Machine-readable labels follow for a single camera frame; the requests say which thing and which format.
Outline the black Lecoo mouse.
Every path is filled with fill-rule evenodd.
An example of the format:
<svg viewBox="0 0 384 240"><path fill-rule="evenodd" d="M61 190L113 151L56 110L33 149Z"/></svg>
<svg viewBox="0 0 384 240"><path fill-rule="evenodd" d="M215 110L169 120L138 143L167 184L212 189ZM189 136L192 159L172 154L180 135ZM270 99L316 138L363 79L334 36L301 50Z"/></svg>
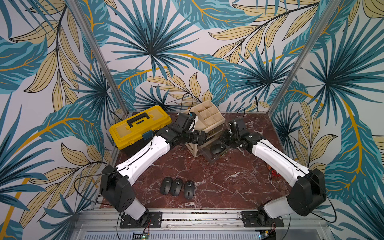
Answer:
<svg viewBox="0 0 384 240"><path fill-rule="evenodd" d="M174 197L179 196L182 188L183 188L184 182L181 179L175 179L171 185L170 188L170 194Z"/></svg>
<svg viewBox="0 0 384 240"><path fill-rule="evenodd" d="M226 149L227 149L227 146L225 144L217 143L211 146L210 153L212 155L217 155L217 154L221 154Z"/></svg>
<svg viewBox="0 0 384 240"><path fill-rule="evenodd" d="M184 185L184 197L191 200L195 195L195 183L193 181L186 181Z"/></svg>
<svg viewBox="0 0 384 240"><path fill-rule="evenodd" d="M172 187L173 179L171 177L165 177L160 186L160 193L162 195L167 195Z"/></svg>

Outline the clear bottom drawer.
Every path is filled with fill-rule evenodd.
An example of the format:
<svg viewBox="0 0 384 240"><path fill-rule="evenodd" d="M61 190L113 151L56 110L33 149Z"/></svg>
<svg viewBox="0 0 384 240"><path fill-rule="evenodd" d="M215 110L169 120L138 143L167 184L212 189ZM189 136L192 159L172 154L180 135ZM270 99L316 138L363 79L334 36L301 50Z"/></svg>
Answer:
<svg viewBox="0 0 384 240"><path fill-rule="evenodd" d="M198 146L198 152L202 155L206 161L210 164L215 163L222 156L224 156L229 150L230 146L226 145L221 140L215 140L211 143L207 143L201 146Z"/></svg>

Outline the beige drawer organizer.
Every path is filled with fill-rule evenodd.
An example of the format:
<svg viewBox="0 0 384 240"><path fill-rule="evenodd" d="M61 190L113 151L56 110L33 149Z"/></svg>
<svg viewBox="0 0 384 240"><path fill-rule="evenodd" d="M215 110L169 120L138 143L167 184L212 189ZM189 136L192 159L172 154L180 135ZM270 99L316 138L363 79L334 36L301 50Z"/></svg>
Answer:
<svg viewBox="0 0 384 240"><path fill-rule="evenodd" d="M206 132L207 140L203 145L186 144L186 147L191 151L192 155L197 157L201 155L200 149L209 151L211 145L219 139L226 120L220 110L209 100L192 107L191 110L184 111L186 114L188 112L195 113L198 117L195 123L195 130Z"/></svg>

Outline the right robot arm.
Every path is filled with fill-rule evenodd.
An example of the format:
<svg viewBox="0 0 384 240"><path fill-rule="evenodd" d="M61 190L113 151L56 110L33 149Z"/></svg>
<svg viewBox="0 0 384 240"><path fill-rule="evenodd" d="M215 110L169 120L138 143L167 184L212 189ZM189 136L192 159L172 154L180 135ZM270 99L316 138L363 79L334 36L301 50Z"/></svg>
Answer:
<svg viewBox="0 0 384 240"><path fill-rule="evenodd" d="M230 121L229 129L224 131L221 139L231 148L245 149L266 162L292 187L288 195L258 208L257 221L261 226L267 226L283 215L296 213L305 217L326 201L323 172L310 170L278 150L261 134L250 133L243 119Z"/></svg>

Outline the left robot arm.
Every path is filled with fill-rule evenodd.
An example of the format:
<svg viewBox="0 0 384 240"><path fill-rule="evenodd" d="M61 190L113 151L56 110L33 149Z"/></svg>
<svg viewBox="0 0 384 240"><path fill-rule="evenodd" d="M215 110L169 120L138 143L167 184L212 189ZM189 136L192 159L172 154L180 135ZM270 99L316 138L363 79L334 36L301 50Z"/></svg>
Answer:
<svg viewBox="0 0 384 240"><path fill-rule="evenodd" d="M124 213L137 227L149 221L149 210L136 198L133 185L139 176L157 159L178 145L202 145L206 132L195 129L199 117L195 113L180 113L175 122L155 131L152 139L135 155L117 167L102 171L100 194L118 213Z"/></svg>

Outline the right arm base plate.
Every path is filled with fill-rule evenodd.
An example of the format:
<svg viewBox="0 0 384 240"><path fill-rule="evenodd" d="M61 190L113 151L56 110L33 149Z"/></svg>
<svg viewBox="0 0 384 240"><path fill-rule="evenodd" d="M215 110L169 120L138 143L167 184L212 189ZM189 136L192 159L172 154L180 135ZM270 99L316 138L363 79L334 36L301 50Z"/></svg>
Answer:
<svg viewBox="0 0 384 240"><path fill-rule="evenodd" d="M277 228L284 227L282 217L270 218L264 212L242 211L240 213L245 228Z"/></svg>

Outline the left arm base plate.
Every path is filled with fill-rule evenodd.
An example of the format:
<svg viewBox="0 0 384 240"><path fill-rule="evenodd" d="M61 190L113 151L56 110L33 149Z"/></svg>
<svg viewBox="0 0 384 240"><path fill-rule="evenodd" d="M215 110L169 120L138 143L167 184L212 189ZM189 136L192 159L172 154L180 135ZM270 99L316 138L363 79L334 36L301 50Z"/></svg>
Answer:
<svg viewBox="0 0 384 240"><path fill-rule="evenodd" d="M121 229L139 229L150 228L159 229L162 225L163 213L162 212L149 212L146 211L138 220L133 219L131 216L123 212L121 214Z"/></svg>

